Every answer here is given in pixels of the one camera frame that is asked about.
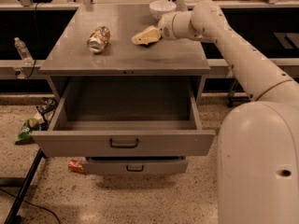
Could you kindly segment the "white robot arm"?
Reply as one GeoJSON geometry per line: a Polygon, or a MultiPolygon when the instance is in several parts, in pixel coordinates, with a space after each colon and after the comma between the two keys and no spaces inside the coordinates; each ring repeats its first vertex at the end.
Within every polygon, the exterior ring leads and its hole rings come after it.
{"type": "Polygon", "coordinates": [[[202,1],[167,12],[154,40],[213,43],[249,97],[218,134],[219,224],[299,224],[299,84],[202,1]]]}

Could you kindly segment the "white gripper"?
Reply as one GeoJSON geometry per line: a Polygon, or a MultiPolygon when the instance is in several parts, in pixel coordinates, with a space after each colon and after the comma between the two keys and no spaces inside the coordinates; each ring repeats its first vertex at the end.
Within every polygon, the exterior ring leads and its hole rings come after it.
{"type": "Polygon", "coordinates": [[[167,40],[177,40],[179,36],[175,33],[175,17],[177,12],[163,14],[158,22],[158,28],[150,26],[132,37],[132,42],[135,45],[148,45],[158,42],[162,38],[167,40]]]}

